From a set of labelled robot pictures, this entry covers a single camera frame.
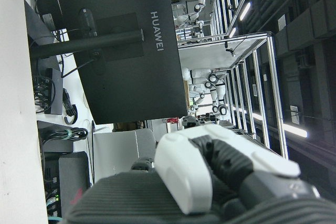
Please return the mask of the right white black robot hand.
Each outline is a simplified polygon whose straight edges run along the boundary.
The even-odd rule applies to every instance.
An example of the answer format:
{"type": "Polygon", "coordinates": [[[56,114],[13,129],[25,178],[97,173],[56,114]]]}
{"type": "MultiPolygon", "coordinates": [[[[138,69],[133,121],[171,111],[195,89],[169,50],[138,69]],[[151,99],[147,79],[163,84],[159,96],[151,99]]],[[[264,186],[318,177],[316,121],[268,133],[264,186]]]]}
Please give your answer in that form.
{"type": "Polygon", "coordinates": [[[96,182],[63,223],[335,223],[300,167],[210,124],[165,134],[154,166],[96,182]]]}

